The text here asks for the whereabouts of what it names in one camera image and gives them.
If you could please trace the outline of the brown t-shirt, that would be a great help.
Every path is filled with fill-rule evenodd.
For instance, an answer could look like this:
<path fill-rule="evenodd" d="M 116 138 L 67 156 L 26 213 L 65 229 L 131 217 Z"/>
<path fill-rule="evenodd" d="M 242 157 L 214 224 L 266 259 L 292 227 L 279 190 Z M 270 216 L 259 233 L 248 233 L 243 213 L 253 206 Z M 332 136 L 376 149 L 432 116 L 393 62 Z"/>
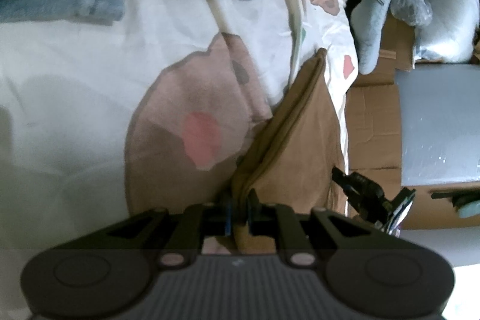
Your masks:
<path fill-rule="evenodd" d="M 232 178 L 233 201 L 255 190 L 265 204 L 299 214 L 318 206 L 344 214 L 347 199 L 331 179 L 344 167 L 340 125 L 325 81 L 326 49 L 301 66 L 275 114 L 256 136 Z"/>

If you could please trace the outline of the blue-grey neck pillow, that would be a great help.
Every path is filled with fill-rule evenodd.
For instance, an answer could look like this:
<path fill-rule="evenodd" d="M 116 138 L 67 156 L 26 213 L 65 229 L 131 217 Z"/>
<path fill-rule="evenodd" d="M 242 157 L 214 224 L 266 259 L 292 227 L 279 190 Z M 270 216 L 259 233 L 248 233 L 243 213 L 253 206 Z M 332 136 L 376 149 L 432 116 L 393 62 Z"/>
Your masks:
<path fill-rule="evenodd" d="M 391 0 L 360 0 L 354 7 L 350 23 L 361 75 L 372 73 L 377 66 L 383 26 Z"/>

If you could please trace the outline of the cream bear print blanket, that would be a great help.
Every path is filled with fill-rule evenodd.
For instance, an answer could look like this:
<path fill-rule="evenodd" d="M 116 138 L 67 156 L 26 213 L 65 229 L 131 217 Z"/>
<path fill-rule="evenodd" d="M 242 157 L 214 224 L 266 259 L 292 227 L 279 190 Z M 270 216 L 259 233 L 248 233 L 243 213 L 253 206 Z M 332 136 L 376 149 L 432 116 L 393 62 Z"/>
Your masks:
<path fill-rule="evenodd" d="M 35 253 L 163 205 L 209 202 L 326 49 L 347 146 L 347 0 L 125 0 L 120 21 L 1 26 L 1 317 Z"/>

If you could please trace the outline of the white pillow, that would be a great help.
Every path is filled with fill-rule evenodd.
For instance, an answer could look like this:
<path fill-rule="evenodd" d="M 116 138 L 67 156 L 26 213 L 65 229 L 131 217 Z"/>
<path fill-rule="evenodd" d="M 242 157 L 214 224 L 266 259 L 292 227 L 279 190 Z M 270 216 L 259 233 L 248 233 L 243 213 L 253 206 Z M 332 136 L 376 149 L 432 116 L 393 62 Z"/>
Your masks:
<path fill-rule="evenodd" d="M 429 0 L 431 23 L 415 29 L 416 62 L 467 63 L 479 27 L 479 0 Z"/>

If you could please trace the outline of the large cardboard box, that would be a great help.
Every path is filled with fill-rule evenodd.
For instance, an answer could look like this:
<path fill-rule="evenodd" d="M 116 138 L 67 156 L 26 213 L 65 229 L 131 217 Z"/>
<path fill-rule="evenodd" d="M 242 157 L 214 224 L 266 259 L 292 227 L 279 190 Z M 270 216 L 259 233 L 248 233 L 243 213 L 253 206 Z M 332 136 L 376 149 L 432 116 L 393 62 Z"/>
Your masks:
<path fill-rule="evenodd" d="M 414 30 L 388 17 L 374 71 L 346 96 L 351 171 L 389 198 L 416 190 L 402 227 L 477 227 L 479 66 L 413 63 Z"/>

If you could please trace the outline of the clear plastic bag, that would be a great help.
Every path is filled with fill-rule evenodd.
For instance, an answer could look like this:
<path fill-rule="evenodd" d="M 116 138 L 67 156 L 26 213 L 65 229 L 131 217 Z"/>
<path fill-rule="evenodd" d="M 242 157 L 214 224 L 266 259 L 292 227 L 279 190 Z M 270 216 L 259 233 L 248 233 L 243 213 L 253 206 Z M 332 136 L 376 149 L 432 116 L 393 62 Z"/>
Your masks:
<path fill-rule="evenodd" d="M 433 19 L 428 0 L 391 0 L 391 15 L 411 27 L 427 26 Z"/>

